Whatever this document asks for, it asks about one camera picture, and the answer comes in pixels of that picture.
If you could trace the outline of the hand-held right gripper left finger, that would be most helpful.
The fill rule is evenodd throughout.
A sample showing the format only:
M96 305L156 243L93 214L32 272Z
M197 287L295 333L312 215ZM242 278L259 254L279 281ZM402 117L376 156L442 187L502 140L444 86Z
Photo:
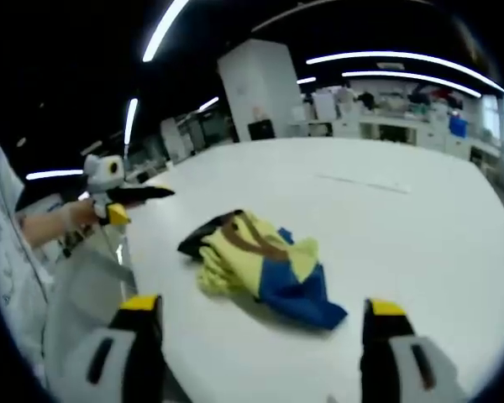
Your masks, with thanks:
M134 296L65 361L66 402L162 402L162 297Z

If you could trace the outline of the person's left hand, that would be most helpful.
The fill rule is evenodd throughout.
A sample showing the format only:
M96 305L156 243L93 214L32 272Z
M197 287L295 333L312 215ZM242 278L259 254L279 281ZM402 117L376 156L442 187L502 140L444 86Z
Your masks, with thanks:
M61 209L61 216L68 233L91 226L99 219L91 198L66 203Z

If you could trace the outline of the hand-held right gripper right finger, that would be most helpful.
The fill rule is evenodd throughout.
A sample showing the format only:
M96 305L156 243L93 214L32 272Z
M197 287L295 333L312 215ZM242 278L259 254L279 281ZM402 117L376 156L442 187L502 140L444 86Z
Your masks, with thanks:
M452 360L418 335L396 303L365 301L360 359L363 402L466 402Z

